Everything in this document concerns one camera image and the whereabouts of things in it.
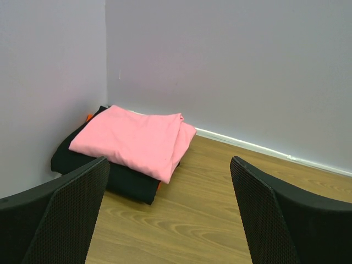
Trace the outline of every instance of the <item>lavender wall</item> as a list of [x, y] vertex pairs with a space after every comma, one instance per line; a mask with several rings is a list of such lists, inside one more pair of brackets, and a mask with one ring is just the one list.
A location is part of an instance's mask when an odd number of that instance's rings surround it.
[[352, 172], [352, 1], [107, 0], [106, 12], [110, 104]]
[[59, 142], [106, 93], [104, 0], [0, 0], [0, 197], [52, 179]]

